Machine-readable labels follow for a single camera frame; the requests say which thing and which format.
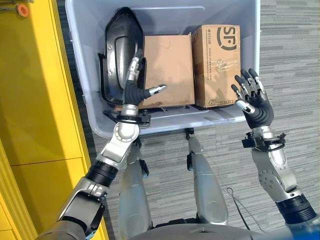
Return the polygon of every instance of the black plastic object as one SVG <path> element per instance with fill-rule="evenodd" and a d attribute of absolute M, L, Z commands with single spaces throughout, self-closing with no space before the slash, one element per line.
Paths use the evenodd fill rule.
<path fill-rule="evenodd" d="M 282 133 L 280 136 L 273 138 L 263 138 L 263 137 L 254 137 L 253 132 L 246 133 L 247 138 L 242 140 L 242 145 L 244 148 L 257 148 L 263 152 L 273 152 L 285 147 L 285 137 L 286 135 Z M 280 146 L 269 149 L 269 146 L 279 144 Z"/>
<path fill-rule="evenodd" d="M 144 52 L 144 32 L 128 7 L 116 11 L 105 29 L 105 52 L 99 54 L 101 95 L 111 104 L 122 105 L 126 76 L 137 51 Z M 145 60 L 141 63 L 139 87 L 144 87 Z"/>
<path fill-rule="evenodd" d="M 275 204 L 287 224 L 303 223 L 317 215 L 303 194 Z"/>
<path fill-rule="evenodd" d="M 109 187 L 117 175 L 118 169 L 102 161 L 94 161 L 85 177 L 97 184 Z"/>

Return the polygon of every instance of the robotic hand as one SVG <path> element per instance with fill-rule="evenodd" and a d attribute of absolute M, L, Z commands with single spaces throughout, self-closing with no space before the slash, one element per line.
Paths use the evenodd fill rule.
<path fill-rule="evenodd" d="M 150 89 L 137 87 L 138 67 L 142 59 L 142 52 L 138 51 L 130 63 L 122 110 L 111 140 L 97 155 L 88 173 L 79 180 L 62 206 L 57 221 L 41 233 L 38 240 L 90 239 L 97 231 L 105 210 L 108 188 L 118 170 L 125 164 L 131 144 L 139 135 L 138 124 L 142 121 L 138 105 L 167 87 L 166 85 Z"/>
<path fill-rule="evenodd" d="M 270 128 L 274 112 L 258 74 L 250 68 L 249 73 L 242 69 L 241 75 L 235 76 L 240 90 L 234 84 L 231 88 L 238 98 L 235 104 L 243 110 L 252 130 L 242 140 L 243 147 L 252 148 L 259 182 L 275 201 L 286 225 L 292 232 L 308 231 L 319 223 L 319 216 L 297 186 L 296 177 L 288 167 L 284 151 L 286 135 L 282 133 L 275 137 Z"/>

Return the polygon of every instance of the cable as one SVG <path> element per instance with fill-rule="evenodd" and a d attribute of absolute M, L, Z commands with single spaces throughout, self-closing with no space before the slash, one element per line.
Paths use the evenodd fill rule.
<path fill-rule="evenodd" d="M 237 209 L 237 211 L 238 211 L 238 213 L 239 213 L 239 215 L 240 215 L 240 217 L 241 217 L 241 219 L 242 219 L 242 221 L 243 221 L 246 229 L 250 230 L 249 226 L 247 225 L 247 223 L 246 223 L 246 221 L 245 221 L 245 219 L 244 219 L 244 217 L 243 217 L 243 215 L 242 215 L 242 213 L 241 213 L 241 211 L 240 211 L 240 209 L 239 209 L 239 206 L 238 206 L 237 202 L 238 202 L 238 203 L 245 209 L 245 211 L 250 215 L 250 217 L 254 220 L 254 222 L 257 224 L 257 226 L 258 226 L 259 229 L 261 230 L 261 232 L 266 233 L 265 231 L 262 230 L 260 224 L 259 224 L 259 223 L 257 222 L 257 220 L 254 218 L 254 216 L 252 216 L 252 214 L 251 214 L 251 213 L 247 210 L 247 208 L 240 202 L 240 200 L 237 199 L 237 198 L 234 196 L 234 190 L 233 190 L 231 187 L 227 187 L 227 188 L 226 188 L 226 192 L 232 197 L 233 202 L 234 202 L 234 204 L 235 204 L 235 206 L 236 206 L 236 209 Z"/>

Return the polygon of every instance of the sf logo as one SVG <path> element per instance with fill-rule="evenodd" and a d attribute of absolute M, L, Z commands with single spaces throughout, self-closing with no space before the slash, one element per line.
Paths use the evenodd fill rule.
<path fill-rule="evenodd" d="M 224 27 L 223 33 L 221 32 L 222 27 L 218 27 L 216 31 L 216 39 L 219 46 L 227 51 L 235 50 L 236 44 L 236 29 L 234 27 Z"/>

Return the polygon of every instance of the yellow cabinet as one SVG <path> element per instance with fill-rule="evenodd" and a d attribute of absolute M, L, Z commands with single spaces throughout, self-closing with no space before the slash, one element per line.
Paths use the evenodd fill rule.
<path fill-rule="evenodd" d="M 38 233 L 52 225 L 78 180 L 81 158 L 13 166 L 12 171 Z"/>
<path fill-rule="evenodd" d="M 10 165 L 82 155 L 49 2 L 29 4 L 28 18 L 0 14 L 0 135 Z"/>
<path fill-rule="evenodd" d="M 0 240 L 52 224 L 91 164 L 57 1 L 25 4 L 27 18 L 0 14 Z M 94 239 L 108 239 L 103 219 Z"/>
<path fill-rule="evenodd" d="M 3 240 L 17 240 L 12 230 L 0 231 L 0 239 Z"/>
<path fill-rule="evenodd" d="M 10 229 L 11 229 L 10 223 L 8 221 L 8 218 L 5 214 L 3 207 L 0 204 L 0 231 L 10 230 Z"/>

